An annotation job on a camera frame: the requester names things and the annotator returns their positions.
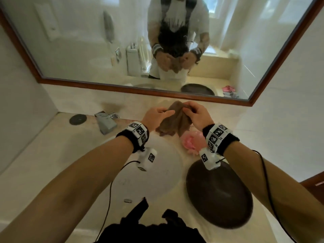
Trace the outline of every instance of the white sink basin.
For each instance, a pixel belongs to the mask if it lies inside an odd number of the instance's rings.
[[[145,146],[157,151],[152,168],[144,172],[137,168],[136,163],[127,165],[112,184],[112,201],[124,203],[124,200],[128,199],[137,204],[143,197],[152,201],[168,193],[179,182],[182,160],[176,148],[154,133],[150,135]],[[137,159],[138,154],[132,154],[127,163]]]

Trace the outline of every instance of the backpack strap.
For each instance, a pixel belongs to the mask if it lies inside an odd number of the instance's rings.
[[[161,8],[162,8],[162,20],[167,16],[167,12],[170,8],[171,0],[161,0]]]
[[[186,26],[189,25],[190,17],[192,14],[192,11],[197,5],[197,0],[186,0],[186,9],[187,9],[187,14],[186,14]]]

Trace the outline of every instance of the left hand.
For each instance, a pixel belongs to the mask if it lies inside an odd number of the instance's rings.
[[[147,111],[141,123],[148,128],[149,132],[152,132],[160,126],[165,118],[171,117],[175,113],[175,110],[168,111],[165,107],[152,107]]]
[[[181,58],[181,66],[183,69],[191,69],[197,61],[197,57],[194,53],[188,52],[185,53]]]

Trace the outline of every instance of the wire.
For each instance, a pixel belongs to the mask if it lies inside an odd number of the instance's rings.
[[[282,229],[285,231],[285,233],[291,238],[291,240],[293,242],[297,243],[297,241],[294,240],[294,238],[287,232],[287,230],[285,229],[285,227],[282,225],[282,223],[281,223],[281,221],[279,219],[279,216],[277,214],[277,211],[274,208],[274,204],[273,204],[273,200],[272,200],[272,196],[271,196],[271,192],[270,192],[270,185],[269,185],[269,180],[268,180],[267,169],[265,167],[264,159],[263,159],[262,155],[258,151],[255,151],[255,150],[252,150],[252,151],[256,152],[260,156],[260,158],[261,158],[262,168],[263,168],[264,178],[265,178],[265,183],[266,183],[267,192],[268,192],[268,199],[269,199],[270,206],[271,206],[271,209],[273,211],[273,214],[276,217],[276,219],[277,219],[278,223],[280,224],[280,226],[282,227]]]
[[[135,163],[135,162],[140,164],[139,161],[131,161],[131,162],[128,162],[127,164],[125,164],[125,165],[123,166],[123,168],[125,168],[126,165],[129,165],[130,163]],[[110,183],[110,189],[109,189],[109,204],[108,204],[108,210],[107,210],[107,213],[106,213],[105,220],[103,221],[102,227],[101,227],[101,229],[100,229],[100,231],[99,231],[99,234],[98,234],[98,236],[97,236],[95,242],[97,242],[97,240],[98,240],[98,238],[99,238],[99,236],[100,236],[100,233],[101,233],[103,227],[105,226],[105,223],[106,223],[106,220],[107,220],[108,212],[109,212],[109,209],[110,209],[110,202],[111,202],[111,186],[112,186],[112,182]]]

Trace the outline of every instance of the black round disc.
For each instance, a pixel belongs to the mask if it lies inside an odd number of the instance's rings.
[[[87,121],[87,116],[84,114],[77,114],[70,118],[71,125],[80,125]]]
[[[196,93],[200,95],[215,96],[215,93],[208,87],[200,84],[186,84],[182,86],[183,93]]]
[[[189,168],[186,181],[190,201],[211,224],[221,228],[239,228],[249,221],[253,199],[229,164],[207,170],[198,160]]]

